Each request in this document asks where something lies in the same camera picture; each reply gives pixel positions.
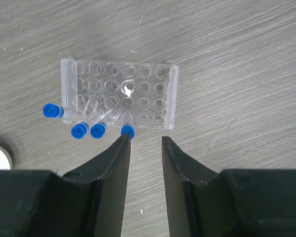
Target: wooden table surface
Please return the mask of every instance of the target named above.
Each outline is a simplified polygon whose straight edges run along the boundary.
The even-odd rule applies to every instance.
[[[296,168],[296,0],[0,0],[0,145],[16,169],[59,174],[117,137],[74,140],[60,59],[180,67],[174,131],[137,130],[123,237],[169,236],[161,136],[225,168]]]

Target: blue cap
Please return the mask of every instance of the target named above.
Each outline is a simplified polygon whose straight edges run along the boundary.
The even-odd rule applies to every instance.
[[[89,130],[89,126],[85,122],[81,122],[71,129],[71,135],[76,139],[83,138]]]
[[[99,122],[95,124],[91,129],[90,129],[90,134],[93,138],[95,139],[100,139],[103,137],[106,131],[106,125],[103,122]]]
[[[135,137],[135,130],[133,128],[132,125],[130,124],[125,124],[123,127],[122,127],[122,130],[120,131],[120,134],[121,135],[124,135],[126,133],[129,133],[130,134],[130,139],[133,139]]]
[[[43,107],[43,114],[48,118],[61,118],[64,116],[64,109],[58,105],[46,104]]]

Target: blue lid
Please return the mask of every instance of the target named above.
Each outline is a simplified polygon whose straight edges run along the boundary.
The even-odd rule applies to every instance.
[[[73,126],[71,129],[71,135],[76,139],[81,139],[87,134],[88,130],[89,126],[86,123],[81,122]]]
[[[93,138],[95,139],[100,139],[101,137],[103,137],[103,135],[105,134],[105,130],[106,130],[106,125],[103,122],[99,122],[97,124],[95,124],[91,129],[90,129],[90,134]]]
[[[124,135],[126,133],[129,133],[130,134],[130,139],[133,139],[135,137],[135,130],[133,128],[132,125],[130,124],[125,124],[123,127],[122,127],[122,130],[120,131],[120,134],[121,135]]]
[[[43,114],[48,118],[61,118],[64,115],[64,109],[58,105],[46,104],[43,107]]]

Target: tube with blue cap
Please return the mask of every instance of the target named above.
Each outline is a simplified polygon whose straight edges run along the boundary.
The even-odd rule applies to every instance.
[[[46,104],[43,107],[43,114],[52,119],[63,119],[72,122],[81,122],[84,120],[84,113],[81,111],[70,110],[54,104]]]
[[[104,111],[102,109],[97,109],[96,111],[91,113],[90,116],[84,119],[81,123],[75,125],[71,129],[71,135],[76,139],[83,138],[88,133],[89,128],[97,124],[109,112],[111,112],[111,110]]]
[[[133,115],[131,112],[125,112],[121,117],[122,129],[120,131],[121,135],[126,133],[130,134],[130,139],[133,139],[135,136],[135,130],[133,127]]]
[[[105,115],[98,123],[96,123],[92,128],[90,128],[90,134],[95,139],[100,139],[104,136],[107,128],[113,125],[122,113],[122,109],[114,109]]]

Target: gray tabletop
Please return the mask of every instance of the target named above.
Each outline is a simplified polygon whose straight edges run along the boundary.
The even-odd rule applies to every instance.
[[[173,131],[132,140],[122,236],[169,236],[161,136],[225,168],[296,168],[296,0],[0,0],[0,144],[16,169],[59,174],[117,137],[74,140],[60,59],[179,65]]]

